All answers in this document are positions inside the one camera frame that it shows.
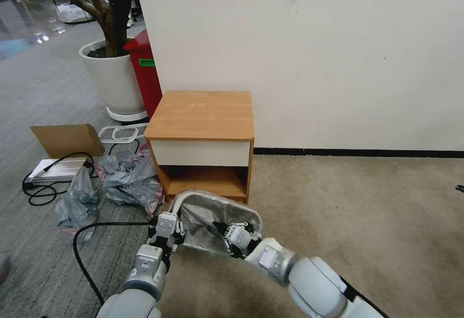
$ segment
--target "white wall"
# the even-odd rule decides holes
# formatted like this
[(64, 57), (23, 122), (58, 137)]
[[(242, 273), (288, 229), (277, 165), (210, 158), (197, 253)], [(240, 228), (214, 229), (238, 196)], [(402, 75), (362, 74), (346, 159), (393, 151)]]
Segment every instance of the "white wall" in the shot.
[(251, 90), (256, 147), (464, 150), (464, 0), (141, 0), (163, 91)]

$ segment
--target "nightstand drawer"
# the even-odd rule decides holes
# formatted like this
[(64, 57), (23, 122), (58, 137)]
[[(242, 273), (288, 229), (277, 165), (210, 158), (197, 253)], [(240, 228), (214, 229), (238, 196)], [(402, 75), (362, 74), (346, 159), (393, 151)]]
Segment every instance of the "nightstand drawer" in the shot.
[(250, 142), (150, 140), (158, 165), (247, 167)]

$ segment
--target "bin liner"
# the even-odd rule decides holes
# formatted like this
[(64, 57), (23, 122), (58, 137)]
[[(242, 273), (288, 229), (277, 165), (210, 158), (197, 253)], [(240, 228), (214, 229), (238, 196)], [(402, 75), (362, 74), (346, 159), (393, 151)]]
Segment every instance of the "bin liner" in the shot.
[[(88, 169), (82, 167), (55, 205), (55, 217), (64, 241), (70, 243), (78, 229), (97, 220), (97, 205), (97, 191), (92, 186)], [(77, 242), (88, 241), (93, 232), (94, 228), (84, 231)]]
[(254, 210), (225, 197), (201, 190), (188, 190), (178, 194), (171, 208), (172, 213), (180, 210), (185, 231), (185, 246), (204, 250), (212, 254), (229, 255), (223, 235), (213, 221), (231, 224), (251, 223), (261, 233), (261, 217)]
[(123, 150), (108, 155), (96, 165), (96, 170), (106, 197), (117, 204), (141, 205), (152, 217), (163, 201), (163, 190), (147, 148), (136, 154)]

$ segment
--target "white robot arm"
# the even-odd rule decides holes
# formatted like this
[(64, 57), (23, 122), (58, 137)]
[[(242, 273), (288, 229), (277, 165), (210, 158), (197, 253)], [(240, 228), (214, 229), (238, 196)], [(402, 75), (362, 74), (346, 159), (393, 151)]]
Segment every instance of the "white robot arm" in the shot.
[(373, 303), (330, 268), (321, 258), (299, 258), (274, 238), (261, 239), (248, 223), (234, 223), (224, 230), (224, 243), (231, 256), (243, 258), (288, 287), (297, 306), (311, 318), (387, 317)]
[[(164, 289), (172, 249), (185, 238), (177, 214), (164, 212), (150, 227), (149, 244), (142, 245), (135, 267), (121, 294), (111, 296), (97, 318), (159, 318), (156, 302)], [(249, 223), (213, 222), (223, 234), (229, 254), (242, 258), (283, 287), (297, 306), (311, 318), (388, 318), (367, 298), (335, 273), (322, 259), (299, 258), (274, 238), (261, 239)]]

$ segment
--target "beige carpet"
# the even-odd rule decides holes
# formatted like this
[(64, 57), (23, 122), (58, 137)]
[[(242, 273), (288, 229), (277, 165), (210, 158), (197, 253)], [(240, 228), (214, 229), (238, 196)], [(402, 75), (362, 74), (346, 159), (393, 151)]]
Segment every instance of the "beige carpet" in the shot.
[[(264, 235), (320, 256), (390, 317), (464, 312), (464, 161), (255, 156), (250, 207)], [(303, 317), (243, 261), (172, 256), (165, 317)]]

